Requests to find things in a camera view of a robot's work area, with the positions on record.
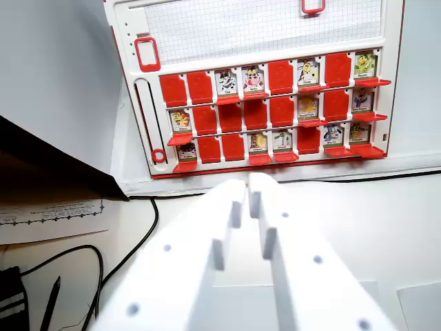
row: cow character card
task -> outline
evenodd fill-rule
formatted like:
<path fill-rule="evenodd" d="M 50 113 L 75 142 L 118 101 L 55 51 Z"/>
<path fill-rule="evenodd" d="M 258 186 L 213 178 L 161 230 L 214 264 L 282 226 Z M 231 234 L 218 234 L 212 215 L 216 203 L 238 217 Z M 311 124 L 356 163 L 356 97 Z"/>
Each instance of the cow character card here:
<path fill-rule="evenodd" d="M 371 137 L 371 125 L 366 122 L 354 122 L 349 132 L 349 145 L 369 143 Z"/>
<path fill-rule="evenodd" d="M 323 135 L 323 147 L 338 147 L 343 146 L 343 139 L 345 138 L 345 130 L 338 124 L 325 126 L 325 134 Z"/>
<path fill-rule="evenodd" d="M 171 111 L 170 119 L 172 120 L 173 132 L 187 133 L 192 131 L 190 116 L 184 109 Z"/>
<path fill-rule="evenodd" d="M 375 77 L 377 71 L 377 56 L 372 53 L 356 53 L 354 79 Z"/>
<path fill-rule="evenodd" d="M 195 161 L 196 157 L 196 146 L 194 143 L 186 143 L 185 145 L 177 146 L 176 151 L 178 152 L 179 161 Z"/>
<path fill-rule="evenodd" d="M 245 94 L 265 90 L 263 71 L 258 66 L 242 68 L 243 92 Z"/>
<path fill-rule="evenodd" d="M 273 152 L 292 152 L 292 134 L 288 130 L 273 131 Z"/>
<path fill-rule="evenodd" d="M 298 101 L 298 120 L 318 118 L 318 99 L 311 97 L 299 97 Z"/>
<path fill-rule="evenodd" d="M 236 75 L 230 69 L 215 71 L 214 77 L 218 96 L 237 95 Z"/>
<path fill-rule="evenodd" d="M 248 152 L 250 154 L 268 153 L 267 136 L 262 133 L 251 133 L 248 135 Z"/>
<path fill-rule="evenodd" d="M 297 82 L 299 87 L 318 85 L 319 63 L 314 59 L 298 60 Z"/>
<path fill-rule="evenodd" d="M 352 112 L 371 112 L 373 92 L 367 88 L 354 90 L 352 93 Z"/>

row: black cable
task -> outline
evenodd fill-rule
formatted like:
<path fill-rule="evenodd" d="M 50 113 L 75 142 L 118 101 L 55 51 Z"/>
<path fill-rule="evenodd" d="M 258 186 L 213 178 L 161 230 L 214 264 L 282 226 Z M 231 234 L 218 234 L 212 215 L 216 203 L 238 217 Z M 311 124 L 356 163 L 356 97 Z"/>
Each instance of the black cable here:
<path fill-rule="evenodd" d="M 150 237 L 150 235 L 153 233 L 154 229 L 156 228 L 156 225 L 158 224 L 159 221 L 159 210 L 155 200 L 152 197 L 150 198 L 150 201 L 152 202 L 152 206 L 154 209 L 154 221 L 152 227 L 148 230 L 147 234 L 141 239 L 141 241 L 139 241 L 139 243 L 129 252 L 129 254 L 127 254 L 124 257 L 124 259 L 122 259 L 121 262 L 118 263 L 118 265 L 115 268 L 113 268 L 111 272 L 108 273 L 108 275 L 103 280 L 103 286 L 109 281 L 110 277 L 112 277 L 119 269 L 121 269 L 124 263 L 127 262 L 127 260 L 130 259 L 130 257 L 132 257 L 132 255 L 145 243 L 145 241 Z M 94 306 L 99 305 L 99 295 L 100 294 L 96 292 L 95 297 L 92 301 L 92 305 L 90 305 L 89 312 L 85 318 L 83 327 L 81 328 L 81 331 L 85 331 L 88 328 L 90 319 L 92 318 L 92 313 L 94 311 Z"/>
<path fill-rule="evenodd" d="M 66 254 L 69 254 L 71 252 L 75 252 L 77 250 L 84 250 L 84 249 L 91 249 L 93 251 L 95 251 L 97 257 L 98 257 L 98 262 L 99 262 L 99 280 L 98 280 L 98 288 L 96 289 L 96 293 L 98 294 L 98 302 L 99 302 L 99 295 L 101 294 L 101 288 L 102 288 L 102 284 L 103 284 L 103 270 L 104 270 L 104 266 L 103 266 L 103 256 L 101 255 L 101 252 L 99 251 L 98 248 L 96 248 L 93 245 L 81 245 L 81 246 L 77 246 L 77 247 L 73 247 L 70 248 L 68 250 L 65 250 L 64 252 L 61 252 L 57 255 L 54 255 L 53 257 L 51 257 L 50 259 L 47 259 L 46 261 L 44 261 L 43 263 L 40 263 L 39 265 L 33 267 L 32 269 L 29 269 L 27 271 L 23 271 L 20 273 L 20 277 L 26 276 L 27 274 L 30 274 L 42 267 L 44 267 L 45 265 L 51 263 L 53 260 L 56 260 Z M 95 307 L 95 315 L 98 316 L 99 313 L 99 305 L 96 305 Z"/>

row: red flip-down tile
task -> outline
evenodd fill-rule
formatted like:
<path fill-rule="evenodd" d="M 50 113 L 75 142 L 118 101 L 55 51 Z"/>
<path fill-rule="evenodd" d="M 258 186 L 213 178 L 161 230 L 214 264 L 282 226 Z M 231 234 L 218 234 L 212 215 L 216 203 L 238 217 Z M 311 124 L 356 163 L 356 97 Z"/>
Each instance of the red flip-down tile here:
<path fill-rule="evenodd" d="M 294 162 L 298 160 L 298 155 L 294 152 L 274 153 L 274 159 L 277 162 Z"/>
<path fill-rule="evenodd" d="M 239 134 L 222 136 L 222 147 L 226 161 L 238 161 L 245 158 L 243 138 Z"/>
<path fill-rule="evenodd" d="M 304 121 L 299 121 L 298 124 L 304 128 L 316 128 L 318 126 L 325 126 L 328 121 L 322 121 L 321 119 L 306 119 Z"/>
<path fill-rule="evenodd" d="M 268 97 L 268 93 L 264 93 L 264 92 L 248 93 L 248 94 L 245 94 L 243 97 L 245 100 L 263 99 L 263 98 Z"/>
<path fill-rule="evenodd" d="M 325 86 L 316 85 L 316 86 L 307 86 L 306 88 L 299 88 L 298 91 L 299 92 L 320 92 L 321 90 L 325 90 L 327 88 L 329 88 L 329 85 L 325 85 Z"/>
<path fill-rule="evenodd" d="M 254 154 L 249 156 L 249 164 L 253 166 L 263 166 L 272 162 L 268 154 Z"/>
<path fill-rule="evenodd" d="M 373 147 L 370 143 L 351 145 L 351 152 L 366 159 L 379 159 L 384 157 L 384 151 L 378 147 Z"/>
<path fill-rule="evenodd" d="M 240 101 L 239 96 L 233 95 L 229 97 L 219 97 L 218 96 L 218 102 L 216 103 L 219 105 L 228 105 L 229 103 L 238 103 Z"/>
<path fill-rule="evenodd" d="M 267 105 L 263 100 L 245 101 L 244 115 L 248 130 L 267 128 Z"/>
<path fill-rule="evenodd" d="M 375 112 L 362 112 L 361 114 L 352 114 L 352 119 L 362 122 L 382 121 L 387 119 L 386 115 L 376 114 Z"/>
<path fill-rule="evenodd" d="M 216 134 L 216 112 L 210 106 L 193 108 L 194 126 L 199 135 Z"/>
<path fill-rule="evenodd" d="M 199 154 L 202 163 L 221 162 L 221 147 L 215 137 L 203 137 L 198 139 Z"/>
<path fill-rule="evenodd" d="M 175 133 L 173 137 L 168 142 L 168 146 L 180 146 L 186 143 L 191 143 L 193 139 L 193 134 L 189 133 Z"/>
<path fill-rule="evenodd" d="M 187 74 L 187 82 L 194 105 L 213 102 L 212 79 L 205 71 Z"/>
<path fill-rule="evenodd" d="M 326 56 L 326 84 L 330 88 L 348 86 L 351 78 L 351 59 L 347 53 L 328 54 Z"/>
<path fill-rule="evenodd" d="M 392 83 L 391 81 L 387 81 L 386 79 L 378 79 L 378 77 L 374 78 L 366 78 L 366 79 L 356 79 L 356 86 L 362 86 L 364 88 L 374 88 L 376 86 L 384 86 Z"/>
<path fill-rule="evenodd" d="M 269 117 L 273 128 L 292 126 L 294 107 L 294 101 L 289 97 L 271 98 L 269 100 Z"/>
<path fill-rule="evenodd" d="M 351 156 L 353 156 L 353 152 L 351 152 L 350 150 L 348 150 L 344 146 L 325 148 L 325 154 L 329 155 L 330 157 L 351 157 Z"/>
<path fill-rule="evenodd" d="M 178 74 L 159 77 L 161 90 L 163 91 L 164 101 L 167 107 L 178 107 L 187 105 L 187 93 L 185 92 L 185 82 Z"/>
<path fill-rule="evenodd" d="M 297 128 L 297 148 L 299 154 L 318 153 L 320 149 L 320 131 L 316 128 Z"/>
<path fill-rule="evenodd" d="M 222 132 L 235 132 L 242 130 L 242 110 L 236 103 L 218 107 L 219 122 Z"/>
<path fill-rule="evenodd" d="M 185 161 L 179 162 L 179 164 L 173 169 L 173 172 L 189 172 L 196 169 L 198 161 Z"/>
<path fill-rule="evenodd" d="M 288 60 L 268 63 L 269 89 L 271 94 L 292 93 L 293 67 Z"/>
<path fill-rule="evenodd" d="M 345 90 L 325 92 L 324 114 L 327 121 L 344 121 L 347 119 L 349 95 Z"/>

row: white robotic arm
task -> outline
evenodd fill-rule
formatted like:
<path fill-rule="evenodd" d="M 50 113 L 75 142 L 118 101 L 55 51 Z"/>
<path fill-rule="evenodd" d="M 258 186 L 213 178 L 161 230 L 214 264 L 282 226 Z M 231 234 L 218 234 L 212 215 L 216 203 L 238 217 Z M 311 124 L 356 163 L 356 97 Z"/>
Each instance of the white robotic arm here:
<path fill-rule="evenodd" d="M 156 234 L 93 331 L 201 330 L 213 276 L 225 269 L 243 203 L 258 219 L 263 258 L 271 261 L 280 331 L 396 330 L 308 220 L 296 218 L 289 191 L 255 173 L 248 195 L 244 182 L 226 181 Z"/>

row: grid paper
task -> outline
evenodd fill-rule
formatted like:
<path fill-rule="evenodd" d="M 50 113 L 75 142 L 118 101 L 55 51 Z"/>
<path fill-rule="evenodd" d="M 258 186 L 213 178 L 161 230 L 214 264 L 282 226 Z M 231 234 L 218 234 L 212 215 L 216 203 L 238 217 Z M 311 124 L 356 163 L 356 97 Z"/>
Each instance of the grid paper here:
<path fill-rule="evenodd" d="M 307 9 L 321 0 L 307 0 Z M 180 0 L 145 7 L 163 64 L 380 36 L 381 0 Z"/>

